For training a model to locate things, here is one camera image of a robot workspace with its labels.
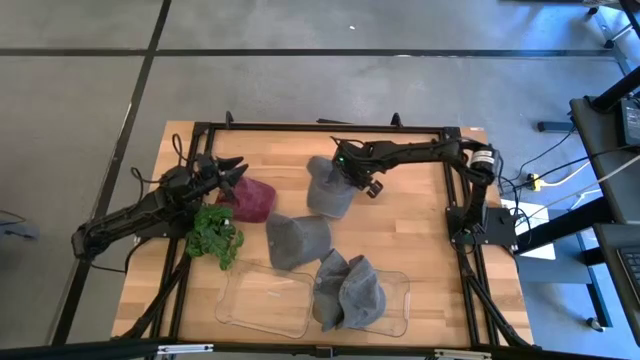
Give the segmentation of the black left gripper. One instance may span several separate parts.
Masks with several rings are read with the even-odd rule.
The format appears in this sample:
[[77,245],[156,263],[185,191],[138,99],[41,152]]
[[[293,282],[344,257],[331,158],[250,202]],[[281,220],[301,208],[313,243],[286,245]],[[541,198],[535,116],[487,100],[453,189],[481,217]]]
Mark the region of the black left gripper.
[[248,164],[239,165],[244,158],[213,158],[204,153],[196,155],[198,167],[200,195],[208,195],[212,190],[220,188],[228,199],[234,199],[232,186],[235,186],[248,169]]

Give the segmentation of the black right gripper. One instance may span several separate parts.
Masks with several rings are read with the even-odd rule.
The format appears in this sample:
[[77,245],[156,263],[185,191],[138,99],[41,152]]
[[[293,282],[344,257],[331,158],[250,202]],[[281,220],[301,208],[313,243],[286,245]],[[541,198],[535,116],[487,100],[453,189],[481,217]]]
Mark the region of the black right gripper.
[[365,174],[366,194],[370,198],[376,198],[383,190],[381,182],[371,173],[385,173],[391,169],[385,156],[390,156],[396,149],[396,144],[389,140],[363,142],[355,139],[333,138],[336,150],[332,162],[337,171],[337,183],[340,189],[357,190],[349,176]]

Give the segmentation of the gray cloth hat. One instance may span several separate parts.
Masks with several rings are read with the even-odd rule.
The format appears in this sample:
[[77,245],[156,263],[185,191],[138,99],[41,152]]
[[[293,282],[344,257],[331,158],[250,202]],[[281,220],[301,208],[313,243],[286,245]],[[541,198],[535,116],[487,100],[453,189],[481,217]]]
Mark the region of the gray cloth hat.
[[349,273],[338,294],[343,317],[336,328],[366,328],[384,314],[386,294],[376,270],[364,255],[352,258],[348,266]]
[[312,315],[321,324],[322,332],[333,329],[344,318],[339,293],[349,272],[348,263],[336,249],[321,261],[315,276]]
[[307,192],[310,210],[331,218],[343,218],[358,189],[349,184],[327,158],[312,156],[307,163],[307,171],[311,176]]
[[293,270],[323,259],[332,248],[330,224],[322,216],[273,213],[265,226],[270,263],[279,270]]

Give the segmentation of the maroon cloth hat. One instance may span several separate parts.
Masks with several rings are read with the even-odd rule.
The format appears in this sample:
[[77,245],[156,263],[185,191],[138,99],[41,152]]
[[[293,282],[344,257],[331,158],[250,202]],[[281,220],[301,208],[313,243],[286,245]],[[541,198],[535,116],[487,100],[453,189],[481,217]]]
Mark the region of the maroon cloth hat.
[[275,207],[276,190],[261,181],[243,176],[232,188],[233,199],[220,192],[215,204],[230,208],[232,219],[239,222],[263,223]]

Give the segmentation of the green plant in white pot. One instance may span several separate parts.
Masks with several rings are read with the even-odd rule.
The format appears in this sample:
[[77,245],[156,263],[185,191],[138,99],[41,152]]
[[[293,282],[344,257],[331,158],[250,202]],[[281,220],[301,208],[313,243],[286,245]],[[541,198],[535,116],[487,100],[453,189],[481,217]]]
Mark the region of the green plant in white pot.
[[233,211],[229,207],[202,205],[194,216],[192,229],[186,235],[186,252],[189,256],[215,256],[220,269],[229,270],[245,240],[243,232],[236,228],[232,219]]

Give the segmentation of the clear plastic tray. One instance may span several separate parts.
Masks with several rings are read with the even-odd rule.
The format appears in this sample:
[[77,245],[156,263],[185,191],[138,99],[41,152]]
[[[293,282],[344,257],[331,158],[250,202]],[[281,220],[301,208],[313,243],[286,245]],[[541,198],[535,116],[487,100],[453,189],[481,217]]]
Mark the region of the clear plastic tray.
[[[401,272],[376,270],[379,282],[386,294],[386,310],[384,314],[373,324],[366,328],[350,328],[350,330],[363,331],[384,335],[388,337],[401,337],[405,334],[409,322],[410,281]],[[318,323],[311,310],[311,318]]]
[[226,278],[215,309],[219,322],[292,339],[306,333],[313,302],[310,275],[238,260]]

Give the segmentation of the black diagonal desk strut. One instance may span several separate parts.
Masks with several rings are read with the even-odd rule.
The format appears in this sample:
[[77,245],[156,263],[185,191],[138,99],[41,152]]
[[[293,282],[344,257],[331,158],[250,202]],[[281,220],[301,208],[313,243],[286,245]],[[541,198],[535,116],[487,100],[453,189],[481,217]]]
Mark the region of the black diagonal desk strut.
[[520,234],[514,254],[520,255],[546,246],[594,224],[612,223],[616,220],[609,202],[601,197]]

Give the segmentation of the black desk with power brick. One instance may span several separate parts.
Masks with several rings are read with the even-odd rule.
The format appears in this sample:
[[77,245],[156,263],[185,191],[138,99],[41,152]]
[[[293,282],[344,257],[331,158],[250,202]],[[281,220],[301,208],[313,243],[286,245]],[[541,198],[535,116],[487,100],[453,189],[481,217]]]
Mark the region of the black desk with power brick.
[[[635,150],[616,150],[620,144],[615,111],[595,111],[585,98],[572,99],[569,105],[584,147],[593,156],[591,165],[597,178],[640,155]],[[599,186],[616,222],[640,225],[640,158]]]

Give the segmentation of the black horizontal rig beam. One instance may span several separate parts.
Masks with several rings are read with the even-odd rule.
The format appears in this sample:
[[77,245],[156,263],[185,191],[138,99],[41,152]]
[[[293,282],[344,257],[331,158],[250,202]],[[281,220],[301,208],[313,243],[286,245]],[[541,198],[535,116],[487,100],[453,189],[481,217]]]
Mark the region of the black horizontal rig beam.
[[[429,347],[385,346],[333,346],[291,344],[243,344],[243,343],[176,343],[170,338],[117,339],[100,342],[38,346],[0,350],[0,360],[131,360],[157,355],[159,345],[213,344],[214,352],[238,352],[259,354],[308,355],[331,359],[337,356],[406,356],[433,357],[435,349]],[[493,360],[623,360],[574,353],[541,350],[535,347],[519,348],[493,345],[477,345],[460,350],[487,352]]]

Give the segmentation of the black power brick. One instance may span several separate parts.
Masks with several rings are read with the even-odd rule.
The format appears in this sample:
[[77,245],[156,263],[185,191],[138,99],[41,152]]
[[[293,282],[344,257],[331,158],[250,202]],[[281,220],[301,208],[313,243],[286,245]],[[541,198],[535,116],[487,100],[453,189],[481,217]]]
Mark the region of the black power brick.
[[620,113],[622,143],[640,146],[640,99],[633,97],[622,101]]

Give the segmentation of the black keyboard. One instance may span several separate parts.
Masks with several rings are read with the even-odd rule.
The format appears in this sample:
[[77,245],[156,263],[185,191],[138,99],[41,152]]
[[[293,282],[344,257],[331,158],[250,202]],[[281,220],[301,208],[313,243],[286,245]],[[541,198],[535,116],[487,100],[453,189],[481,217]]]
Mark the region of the black keyboard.
[[640,303],[640,246],[626,246],[617,249],[630,287]]

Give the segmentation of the black aluminium table frame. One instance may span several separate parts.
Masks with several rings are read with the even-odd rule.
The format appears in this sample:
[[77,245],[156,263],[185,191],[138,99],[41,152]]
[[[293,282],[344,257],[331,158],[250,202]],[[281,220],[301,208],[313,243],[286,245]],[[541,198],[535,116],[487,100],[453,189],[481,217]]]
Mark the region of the black aluminium table frame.
[[[333,138],[419,143],[469,137],[484,141],[480,128],[356,126],[346,124],[205,123],[170,121],[156,158],[163,172],[175,164],[171,136],[216,156],[242,156],[247,174],[276,190],[277,212],[308,213],[310,181],[307,161],[331,156]],[[226,273],[212,258],[194,260],[185,285],[173,291],[159,325],[161,336],[192,343],[291,344],[469,348],[471,336],[488,337],[488,324],[479,299],[465,290],[458,253],[452,249],[445,210],[463,200],[464,185],[455,171],[440,163],[394,168],[381,176],[383,191],[370,198],[355,197],[346,216],[332,224],[334,244],[345,257],[366,256],[376,269],[404,273],[410,281],[408,328],[401,337],[357,330],[322,332],[310,316],[306,333],[292,339],[219,322],[215,316]],[[264,228],[243,224],[244,245],[239,260],[268,266]]]

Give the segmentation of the silver metal bracket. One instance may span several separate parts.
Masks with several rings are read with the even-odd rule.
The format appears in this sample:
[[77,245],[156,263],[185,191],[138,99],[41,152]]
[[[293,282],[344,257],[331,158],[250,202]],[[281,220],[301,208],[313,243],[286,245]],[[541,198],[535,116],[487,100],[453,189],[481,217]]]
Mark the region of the silver metal bracket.
[[493,360],[491,353],[460,349],[435,349],[433,357],[436,360]]
[[213,352],[213,344],[173,344],[159,345],[157,355],[180,355]]

